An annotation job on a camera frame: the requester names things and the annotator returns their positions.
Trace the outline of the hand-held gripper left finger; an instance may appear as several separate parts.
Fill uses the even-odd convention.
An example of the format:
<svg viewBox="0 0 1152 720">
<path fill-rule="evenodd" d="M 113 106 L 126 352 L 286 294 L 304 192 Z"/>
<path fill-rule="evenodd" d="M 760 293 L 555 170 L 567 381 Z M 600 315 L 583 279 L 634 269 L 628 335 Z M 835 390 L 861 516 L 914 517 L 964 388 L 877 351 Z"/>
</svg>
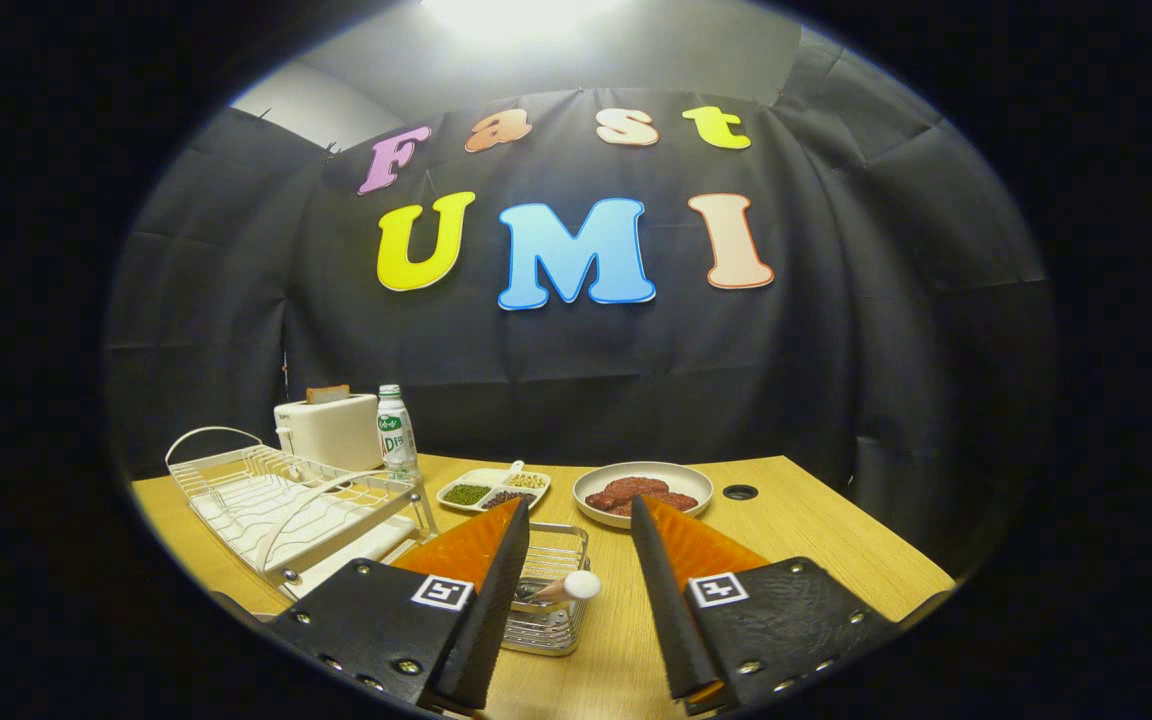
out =
<svg viewBox="0 0 1152 720">
<path fill-rule="evenodd" d="M 388 700 L 483 708 L 529 541 L 511 498 L 392 564 L 348 561 L 270 632 Z"/>
</svg>

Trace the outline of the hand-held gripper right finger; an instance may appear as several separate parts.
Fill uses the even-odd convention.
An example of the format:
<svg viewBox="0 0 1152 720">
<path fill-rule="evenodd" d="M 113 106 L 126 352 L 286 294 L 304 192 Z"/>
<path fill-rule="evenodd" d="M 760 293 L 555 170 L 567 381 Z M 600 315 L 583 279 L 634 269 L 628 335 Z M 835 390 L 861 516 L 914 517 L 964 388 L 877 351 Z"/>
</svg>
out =
<svg viewBox="0 0 1152 720">
<path fill-rule="evenodd" d="M 803 691 L 899 632 L 812 559 L 772 562 L 662 498 L 634 498 L 631 537 L 687 715 Z"/>
</svg>

